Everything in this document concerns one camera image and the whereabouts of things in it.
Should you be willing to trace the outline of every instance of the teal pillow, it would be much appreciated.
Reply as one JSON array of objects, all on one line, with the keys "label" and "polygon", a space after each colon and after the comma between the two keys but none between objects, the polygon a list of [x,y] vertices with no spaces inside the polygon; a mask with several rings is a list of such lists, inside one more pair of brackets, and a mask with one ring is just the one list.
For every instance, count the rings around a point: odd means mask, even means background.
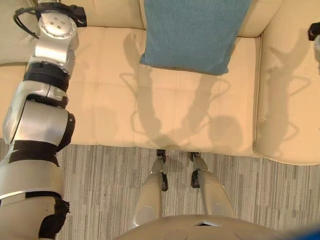
[{"label": "teal pillow", "polygon": [[144,0],[140,63],[222,75],[252,0]]}]

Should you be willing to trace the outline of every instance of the sofa cushion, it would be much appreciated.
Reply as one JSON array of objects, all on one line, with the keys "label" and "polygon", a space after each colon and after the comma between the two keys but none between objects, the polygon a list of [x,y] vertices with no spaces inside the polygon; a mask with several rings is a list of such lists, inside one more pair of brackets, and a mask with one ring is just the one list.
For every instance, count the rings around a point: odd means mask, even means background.
[{"label": "sofa cushion", "polygon": [[263,33],[254,149],[265,158],[320,164],[319,63],[307,34],[319,10],[318,0],[285,0]]},{"label": "sofa cushion", "polygon": [[141,63],[222,75],[251,0],[145,0]]}]

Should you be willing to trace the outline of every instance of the cream leather sofa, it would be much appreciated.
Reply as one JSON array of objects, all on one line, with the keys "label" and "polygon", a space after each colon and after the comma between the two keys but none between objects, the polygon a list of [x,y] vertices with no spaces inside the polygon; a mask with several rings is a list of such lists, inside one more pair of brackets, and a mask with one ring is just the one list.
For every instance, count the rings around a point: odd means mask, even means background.
[{"label": "cream leather sofa", "polygon": [[[62,2],[84,7],[89,25],[67,92],[73,144],[320,163],[320,76],[307,37],[319,0],[254,0],[221,76],[139,64],[143,0]],[[0,122],[24,69],[0,66]]]}]

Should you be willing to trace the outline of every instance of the floor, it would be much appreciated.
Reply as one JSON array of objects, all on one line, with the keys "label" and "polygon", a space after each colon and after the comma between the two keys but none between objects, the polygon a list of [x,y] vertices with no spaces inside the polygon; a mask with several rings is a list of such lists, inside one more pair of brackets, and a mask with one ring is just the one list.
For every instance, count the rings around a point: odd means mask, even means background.
[{"label": "floor", "polygon": [[[0,157],[7,152],[0,139]],[[71,213],[57,240],[111,240],[128,231],[136,200],[156,156],[153,149],[70,145],[58,153]],[[276,230],[320,224],[320,165],[203,153],[238,219]],[[188,153],[167,151],[164,216],[202,214],[190,186]]]}]

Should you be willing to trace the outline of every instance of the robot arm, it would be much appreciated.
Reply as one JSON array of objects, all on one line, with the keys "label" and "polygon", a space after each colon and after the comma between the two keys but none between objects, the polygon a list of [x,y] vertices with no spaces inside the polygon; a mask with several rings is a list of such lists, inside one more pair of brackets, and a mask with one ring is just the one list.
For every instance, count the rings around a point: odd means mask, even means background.
[{"label": "robot arm", "polygon": [[1,240],[55,239],[69,212],[56,153],[75,128],[65,108],[86,16],[58,0],[39,0],[35,13],[41,33],[3,123],[9,151],[0,161]]}]

